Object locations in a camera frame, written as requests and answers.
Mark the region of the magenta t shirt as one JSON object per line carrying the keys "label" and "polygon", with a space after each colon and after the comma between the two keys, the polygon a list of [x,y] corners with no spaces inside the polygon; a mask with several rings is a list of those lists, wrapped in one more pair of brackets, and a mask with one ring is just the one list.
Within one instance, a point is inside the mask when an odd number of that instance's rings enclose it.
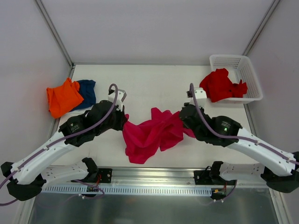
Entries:
{"label": "magenta t shirt", "polygon": [[122,135],[126,144],[125,154],[129,162],[144,164],[158,150],[166,151],[180,143],[184,136],[195,138],[192,130],[183,126],[179,112],[151,109],[151,119],[138,125],[127,121]]}

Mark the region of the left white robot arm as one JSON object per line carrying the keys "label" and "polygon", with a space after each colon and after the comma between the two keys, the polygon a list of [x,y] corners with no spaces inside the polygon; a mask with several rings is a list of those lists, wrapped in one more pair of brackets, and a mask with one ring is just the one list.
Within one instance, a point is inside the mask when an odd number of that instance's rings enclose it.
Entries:
{"label": "left white robot arm", "polygon": [[92,158],[60,168],[50,165],[63,155],[94,140],[109,129],[121,131],[127,118],[122,101],[102,100],[83,114],[67,119],[54,135],[37,150],[19,162],[1,165],[4,185],[15,200],[26,201],[52,185],[80,180],[96,180],[99,169]]}

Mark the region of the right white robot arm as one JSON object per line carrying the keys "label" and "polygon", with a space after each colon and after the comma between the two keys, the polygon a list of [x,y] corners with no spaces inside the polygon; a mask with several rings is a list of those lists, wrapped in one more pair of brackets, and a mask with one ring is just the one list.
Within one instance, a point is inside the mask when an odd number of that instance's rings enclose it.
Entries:
{"label": "right white robot arm", "polygon": [[287,153],[260,140],[237,121],[226,117],[209,117],[204,109],[185,103],[179,112],[185,128],[198,141],[236,150],[254,159],[255,164],[213,162],[205,178],[213,184],[237,180],[264,182],[278,192],[291,193],[299,187],[299,153]]}

